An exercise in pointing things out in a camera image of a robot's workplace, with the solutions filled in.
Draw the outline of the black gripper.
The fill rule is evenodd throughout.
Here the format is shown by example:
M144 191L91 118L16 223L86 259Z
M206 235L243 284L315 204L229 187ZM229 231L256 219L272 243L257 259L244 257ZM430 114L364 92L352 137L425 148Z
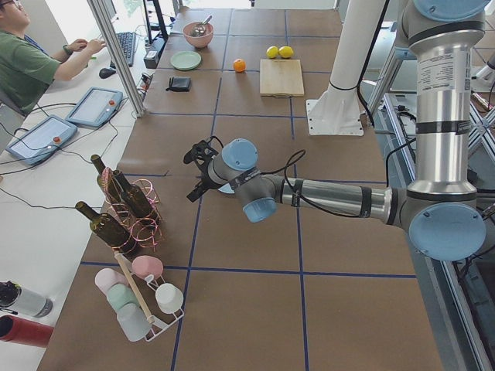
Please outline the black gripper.
M208 173L208 166L213 164L214 158L219 152L211 146L211 142L217 140L223 148L221 140L216 136L209 136L194 144L193 147L184 155L183 163L188 165L194 162L200 170L200 181L195 188L186 196L190 202L197 201L207 190L219 189L223 183L213 181Z

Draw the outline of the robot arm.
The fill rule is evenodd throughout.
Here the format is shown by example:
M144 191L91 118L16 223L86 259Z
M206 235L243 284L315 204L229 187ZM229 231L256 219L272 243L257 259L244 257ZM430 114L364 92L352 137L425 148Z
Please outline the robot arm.
M278 204L312 207L348 218L375 218L402 228L413 246L436 260L461 260L486 237L467 178L471 131L470 51L484 34L484 1L404 1L396 40L417 60L415 179L405 189L294 179L284 169L261 172L258 151L238 138L220 151L208 140L184 156L201 179L188 198L229 185L253 222Z

